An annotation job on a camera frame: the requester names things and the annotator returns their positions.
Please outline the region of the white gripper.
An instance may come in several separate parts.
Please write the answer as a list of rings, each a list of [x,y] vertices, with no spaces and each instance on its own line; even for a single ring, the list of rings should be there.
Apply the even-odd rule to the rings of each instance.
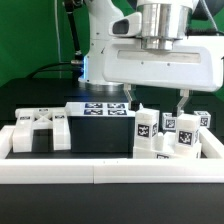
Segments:
[[[224,80],[224,36],[190,36],[175,41],[173,49],[143,50],[137,38],[116,38],[104,50],[103,77],[106,81],[126,83],[128,109],[137,111],[140,102],[135,85],[180,91],[180,101],[172,116],[178,117],[187,104],[189,90],[214,92]]]

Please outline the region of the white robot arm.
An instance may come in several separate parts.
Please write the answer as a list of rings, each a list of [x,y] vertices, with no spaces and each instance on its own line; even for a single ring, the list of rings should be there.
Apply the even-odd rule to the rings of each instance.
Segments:
[[[223,37],[189,35],[188,20],[199,0],[137,0],[125,16],[112,0],[71,0],[85,4],[90,18],[90,50],[77,54],[91,86],[124,86],[129,108],[139,108],[134,85],[214,92],[224,82]]]

